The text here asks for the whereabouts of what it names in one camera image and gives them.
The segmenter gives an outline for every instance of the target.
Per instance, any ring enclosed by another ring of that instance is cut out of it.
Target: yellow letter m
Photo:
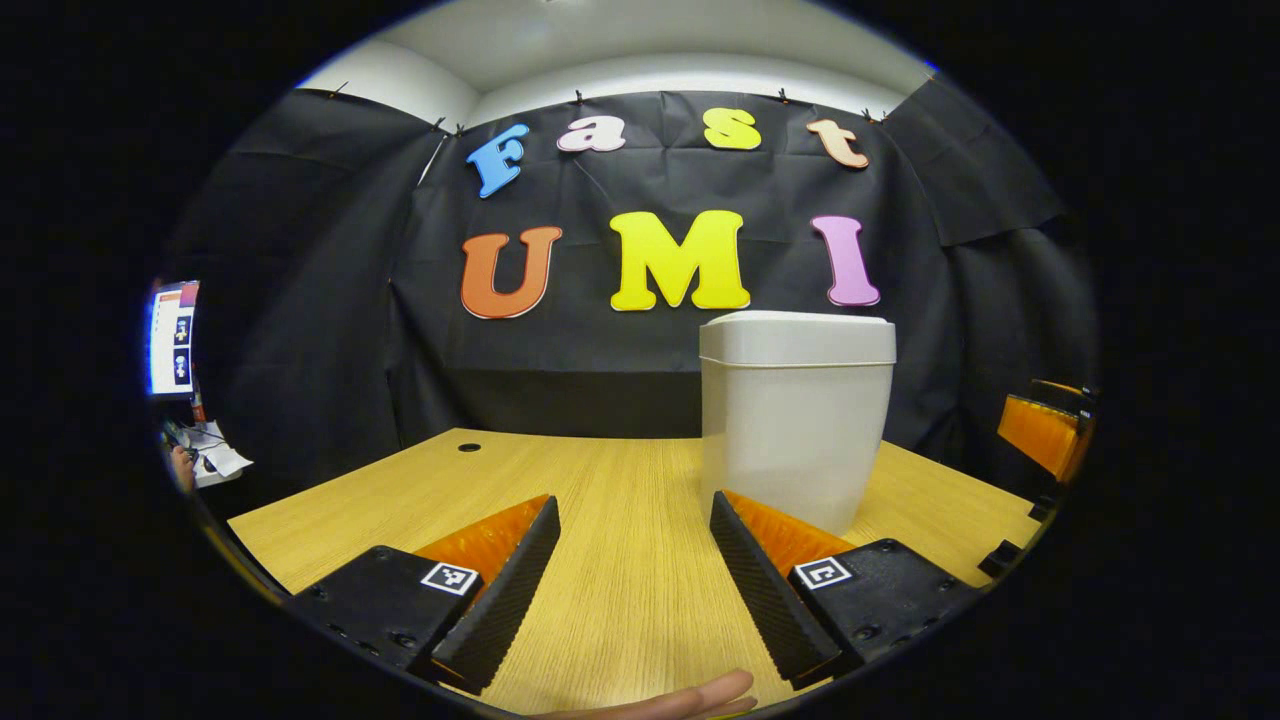
[[[751,302],[737,266],[737,229],[742,215],[707,210],[694,218],[685,242],[676,238],[653,213],[623,213],[609,227],[622,236],[622,274],[618,292],[609,299],[614,310],[650,310],[658,297],[649,291],[645,270],[653,273],[667,305],[685,299],[698,273],[691,300],[704,310],[736,310]]]

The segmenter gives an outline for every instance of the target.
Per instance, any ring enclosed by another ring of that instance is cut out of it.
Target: finger
[[[713,717],[728,717],[732,715],[739,715],[746,712],[755,707],[756,700],[754,697],[744,697],[735,700],[733,702],[722,705],[719,707],[713,707],[707,712],[699,712],[692,717],[686,717],[685,720],[712,720]]]
[[[567,710],[532,715],[538,720],[682,720],[701,710],[701,694],[695,688],[595,710]]]
[[[755,676],[742,669],[731,670],[714,680],[698,687],[698,694],[703,701],[698,706],[699,711],[710,710],[741,696],[751,689]]]

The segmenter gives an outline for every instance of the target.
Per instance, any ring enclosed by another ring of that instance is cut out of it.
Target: wooden table
[[[461,452],[462,443],[479,443]],[[535,714],[643,700],[733,667],[760,706],[778,678],[698,506],[701,441],[595,439],[454,429],[230,520],[297,592],[374,544],[412,552],[549,492],[561,539],[483,700]],[[1030,502],[882,443],[852,529],[892,537],[961,580],[1002,539],[1039,529]]]

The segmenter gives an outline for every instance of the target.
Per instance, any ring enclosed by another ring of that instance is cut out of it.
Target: white wall
[[[924,85],[927,76],[920,76]],[[532,77],[480,97],[465,126],[479,126],[507,115],[584,97],[657,90],[717,90],[787,97],[879,118],[906,95],[812,65],[751,55],[680,53],[637,55],[589,63]]]
[[[480,94],[449,70],[399,45],[370,40],[334,58],[298,87],[337,90],[390,105],[445,129],[467,124]]]

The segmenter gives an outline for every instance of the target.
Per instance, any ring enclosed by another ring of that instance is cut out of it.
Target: computer monitor
[[[151,293],[147,332],[147,392],[152,400],[188,400],[196,392],[191,366],[200,281],[166,284]]]

